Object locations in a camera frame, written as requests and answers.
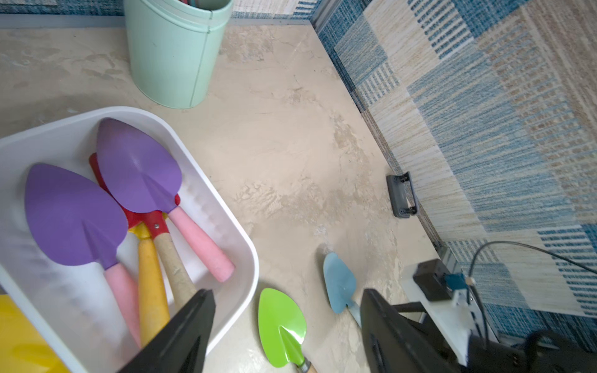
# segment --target pink handle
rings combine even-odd
[[[137,345],[141,347],[141,332],[139,323],[139,291],[137,282],[128,274],[127,269],[120,263],[108,268],[104,277],[112,289],[118,303],[118,308],[127,323],[128,330],[133,335]]]
[[[216,243],[178,206],[168,214],[189,246],[214,277],[224,282],[232,276],[234,264]]]

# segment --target green trowel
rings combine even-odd
[[[266,288],[259,296],[259,337],[269,362],[281,368],[289,362],[302,373],[317,373],[300,350],[307,322],[297,304],[283,292]]]

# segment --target patterned wallpaper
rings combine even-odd
[[[597,3],[342,0],[319,31],[438,251],[468,269],[525,242],[597,269]],[[494,327],[597,351],[597,276],[524,248],[481,254]]]
[[[322,0],[235,0],[234,18],[311,19]],[[122,0],[0,0],[0,13],[122,16]]]

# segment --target yellow object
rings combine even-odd
[[[8,295],[0,295],[0,367],[11,373],[68,373]]]
[[[144,347],[170,321],[158,253],[145,223],[129,229],[139,238],[139,319]]]

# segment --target yellow handle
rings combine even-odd
[[[164,278],[151,238],[139,240],[139,319],[142,347],[170,321]]]

